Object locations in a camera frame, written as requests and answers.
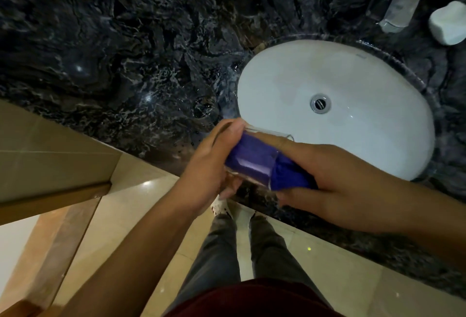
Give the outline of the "person's left hand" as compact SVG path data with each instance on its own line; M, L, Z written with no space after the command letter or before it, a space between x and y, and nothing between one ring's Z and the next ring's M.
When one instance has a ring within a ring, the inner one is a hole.
M239 142L246 123L241 118L222 120L199 144L171 192L177 209L192 219L202 214L219 194L226 177L236 177L225 161Z

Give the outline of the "clear drinking glass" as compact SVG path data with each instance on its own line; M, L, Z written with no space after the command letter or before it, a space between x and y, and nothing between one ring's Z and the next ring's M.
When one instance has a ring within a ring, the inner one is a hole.
M225 168L232 175L271 190L271 178L279 150L265 143L263 136L283 137L294 141L290 134L246 127L239 142L229 153Z

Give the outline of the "person's right forearm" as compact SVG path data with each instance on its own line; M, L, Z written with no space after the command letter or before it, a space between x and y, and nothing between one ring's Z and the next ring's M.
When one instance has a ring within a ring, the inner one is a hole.
M396 232L466 274L466 204L407 181L396 194Z

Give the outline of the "blue cleaning cloth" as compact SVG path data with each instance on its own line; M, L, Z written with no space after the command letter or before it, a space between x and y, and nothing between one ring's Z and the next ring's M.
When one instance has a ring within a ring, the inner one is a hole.
M259 134L277 135L246 128L226 158L225 167L230 173L262 185L270 191L292 188L319 189L310 173L276 147L265 143L259 138Z

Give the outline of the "maroon shirt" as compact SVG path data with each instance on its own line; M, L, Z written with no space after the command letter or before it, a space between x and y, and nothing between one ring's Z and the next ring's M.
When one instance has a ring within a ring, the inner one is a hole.
M345 317L301 283L260 278L203 292L165 317Z

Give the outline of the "chrome sink drain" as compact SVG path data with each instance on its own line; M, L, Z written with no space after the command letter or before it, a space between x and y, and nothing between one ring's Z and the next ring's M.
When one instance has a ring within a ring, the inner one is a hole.
M325 94L315 94L311 97L309 105L316 114L326 114L331 109L331 99Z

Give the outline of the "person's left forearm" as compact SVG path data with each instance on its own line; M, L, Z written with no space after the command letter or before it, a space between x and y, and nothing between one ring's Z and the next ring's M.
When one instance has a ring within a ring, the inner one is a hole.
M140 317L201 209L179 179L64 306L59 317Z

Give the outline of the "white oval sink basin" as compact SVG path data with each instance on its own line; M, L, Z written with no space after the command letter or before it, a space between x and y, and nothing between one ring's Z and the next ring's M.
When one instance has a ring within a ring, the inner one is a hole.
M331 99L326 114L309 105ZM237 85L240 116L299 143L331 144L405 180L427 168L435 145L426 99L399 72L355 47L301 39L252 57Z

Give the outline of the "person's right hand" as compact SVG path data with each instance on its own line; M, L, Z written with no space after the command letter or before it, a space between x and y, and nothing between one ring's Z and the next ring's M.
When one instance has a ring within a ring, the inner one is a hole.
M345 229L397 233L396 186L401 182L335 145L297 143L263 136L316 180L323 212L312 213Z

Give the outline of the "grey trousers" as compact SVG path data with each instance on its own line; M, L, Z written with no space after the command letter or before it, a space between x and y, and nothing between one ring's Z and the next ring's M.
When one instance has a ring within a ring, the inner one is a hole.
M270 278L304 284L333 309L265 216L253 214L248 228L254 279ZM164 317L177 305L203 292L242 282L236 232L234 220L224 215L214 217L211 229Z

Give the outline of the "white soap bar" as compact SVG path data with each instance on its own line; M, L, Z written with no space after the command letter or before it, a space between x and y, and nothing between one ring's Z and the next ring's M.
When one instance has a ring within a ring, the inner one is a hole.
M466 4L452 1L429 17L431 34L441 45L451 46L466 39Z

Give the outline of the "white shoe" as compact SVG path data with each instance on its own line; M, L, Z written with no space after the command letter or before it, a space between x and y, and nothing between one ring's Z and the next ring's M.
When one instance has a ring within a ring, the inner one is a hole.
M230 211L228 206L228 202L226 199L222 199L220 195L217 195L214 201L210 205L211 211L214 217L218 215L228 216L230 219L234 220L234 217Z

